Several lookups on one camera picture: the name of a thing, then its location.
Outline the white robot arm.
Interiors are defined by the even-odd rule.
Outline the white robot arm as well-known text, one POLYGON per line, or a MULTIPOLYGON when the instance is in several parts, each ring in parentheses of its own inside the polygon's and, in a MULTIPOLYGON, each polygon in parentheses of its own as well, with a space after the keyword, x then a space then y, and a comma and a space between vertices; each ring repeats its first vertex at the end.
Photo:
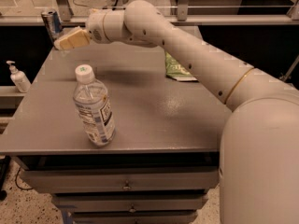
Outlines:
POLYGON ((171 24, 151 3, 94 9, 54 45, 163 48, 232 112, 221 136, 221 224, 299 224, 299 90, 171 24))

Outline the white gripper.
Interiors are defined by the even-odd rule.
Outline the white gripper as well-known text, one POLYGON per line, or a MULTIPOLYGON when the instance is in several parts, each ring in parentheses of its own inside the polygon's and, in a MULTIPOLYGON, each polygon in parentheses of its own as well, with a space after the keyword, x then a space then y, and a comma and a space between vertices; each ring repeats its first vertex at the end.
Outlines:
POLYGON ((98 44, 125 40, 124 12, 112 9, 92 9, 85 29, 75 27, 54 41, 58 50, 88 46, 91 39, 98 44))

